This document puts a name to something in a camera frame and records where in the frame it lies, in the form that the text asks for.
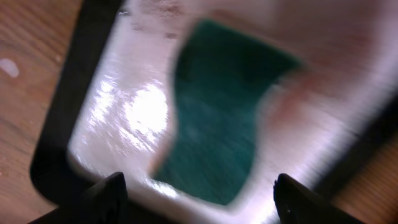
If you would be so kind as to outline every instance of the teal object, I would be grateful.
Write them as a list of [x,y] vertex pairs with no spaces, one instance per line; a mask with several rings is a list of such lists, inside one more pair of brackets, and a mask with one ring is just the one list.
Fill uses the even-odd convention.
[[229,204],[256,154],[256,108],[297,60],[213,21],[202,21],[175,69],[178,133],[154,176],[186,194]]

